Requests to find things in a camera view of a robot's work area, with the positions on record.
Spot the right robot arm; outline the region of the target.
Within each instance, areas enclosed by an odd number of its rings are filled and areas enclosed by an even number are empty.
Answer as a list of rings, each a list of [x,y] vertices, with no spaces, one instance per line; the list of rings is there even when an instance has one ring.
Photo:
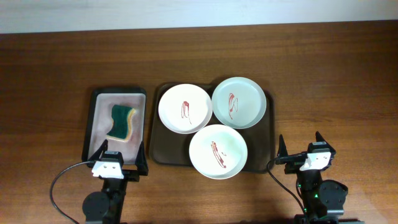
[[[284,165],[285,174],[297,176],[296,197],[303,210],[301,215],[294,216],[294,223],[360,223],[359,220],[339,219],[344,214],[347,186],[322,179],[322,172],[331,166],[335,154],[335,149],[319,132],[315,133],[315,141],[308,149],[298,154],[289,154],[283,136],[279,136],[275,164]]]

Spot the small black tray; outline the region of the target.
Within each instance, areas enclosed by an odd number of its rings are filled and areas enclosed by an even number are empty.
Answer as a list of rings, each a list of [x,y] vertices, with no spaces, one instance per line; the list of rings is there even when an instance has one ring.
[[[126,165],[133,165],[137,152],[144,141],[144,120],[146,117],[145,89],[137,86],[104,87],[95,89],[90,98],[88,121],[81,159],[87,161],[108,140],[110,151],[119,151]],[[106,137],[113,125],[111,110],[114,105],[134,108],[136,113],[132,119],[132,135],[128,142],[115,141]]]

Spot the green yellow sponge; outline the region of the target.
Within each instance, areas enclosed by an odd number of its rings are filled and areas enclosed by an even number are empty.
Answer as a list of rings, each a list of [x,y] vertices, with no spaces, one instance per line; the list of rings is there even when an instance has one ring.
[[[132,119],[135,113],[134,108],[114,105],[111,110],[113,125],[106,137],[115,141],[128,142],[132,135]]]

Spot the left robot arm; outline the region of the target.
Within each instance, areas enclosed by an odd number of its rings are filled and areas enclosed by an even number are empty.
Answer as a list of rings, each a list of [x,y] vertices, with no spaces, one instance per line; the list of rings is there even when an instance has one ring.
[[[94,163],[91,166],[93,176],[103,180],[103,186],[99,192],[93,192],[84,199],[82,210],[86,217],[85,222],[120,223],[127,184],[139,182],[141,176],[149,173],[144,144],[139,146],[135,170],[123,169],[122,153],[109,151],[108,140],[103,141],[88,161]]]

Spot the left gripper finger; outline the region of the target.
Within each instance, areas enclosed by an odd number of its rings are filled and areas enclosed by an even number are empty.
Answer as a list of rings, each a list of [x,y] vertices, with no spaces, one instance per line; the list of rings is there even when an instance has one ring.
[[[141,144],[139,146],[139,150],[138,150],[137,156],[136,156],[135,165],[137,167],[137,171],[138,171],[139,175],[148,176],[149,168],[147,165],[147,159],[146,159],[143,141],[141,142]]]
[[[105,139],[100,147],[93,153],[93,155],[89,158],[89,161],[98,161],[104,151],[108,150],[108,140]]]

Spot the white plate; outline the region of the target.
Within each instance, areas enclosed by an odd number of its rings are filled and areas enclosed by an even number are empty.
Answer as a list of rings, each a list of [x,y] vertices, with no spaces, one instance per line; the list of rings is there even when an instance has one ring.
[[[210,179],[223,180],[242,171],[248,159],[248,147],[235,129],[212,124],[192,137],[189,157],[200,174]]]
[[[179,134],[195,133],[210,121],[213,114],[211,98],[197,85],[175,85],[161,96],[158,114],[169,130]]]

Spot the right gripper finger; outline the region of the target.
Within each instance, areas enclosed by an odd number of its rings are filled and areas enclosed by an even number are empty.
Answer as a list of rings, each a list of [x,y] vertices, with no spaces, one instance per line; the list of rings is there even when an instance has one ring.
[[[284,137],[282,134],[279,135],[279,147],[277,151],[277,157],[287,157],[289,154],[285,145]]]
[[[315,139],[317,144],[327,144],[327,141],[324,139],[319,131],[315,133]]]

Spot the white plate front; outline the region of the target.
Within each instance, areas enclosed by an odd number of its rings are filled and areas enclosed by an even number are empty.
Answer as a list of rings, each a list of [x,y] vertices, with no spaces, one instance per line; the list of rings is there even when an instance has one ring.
[[[223,180],[242,171],[248,159],[248,147],[235,129],[212,124],[192,137],[189,157],[200,174],[210,179]]]

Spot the pale green plate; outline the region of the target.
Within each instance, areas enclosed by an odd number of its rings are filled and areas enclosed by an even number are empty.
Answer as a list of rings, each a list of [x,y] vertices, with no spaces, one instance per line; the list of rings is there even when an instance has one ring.
[[[244,77],[222,81],[214,89],[211,102],[218,121],[234,129],[254,126],[267,110],[267,98],[263,89]]]

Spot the large brown tray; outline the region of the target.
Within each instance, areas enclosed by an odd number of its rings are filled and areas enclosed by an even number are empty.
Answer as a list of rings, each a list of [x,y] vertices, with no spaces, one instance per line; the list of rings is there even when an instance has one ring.
[[[161,122],[158,112],[162,95],[175,85],[176,83],[165,83],[157,88],[149,155],[158,164],[191,167],[188,148],[194,134],[179,134],[169,130]],[[266,173],[267,162],[275,158],[274,99],[267,90],[264,90],[264,94],[267,99],[265,115],[254,126],[238,130],[248,147],[248,158],[243,171],[258,174]]]

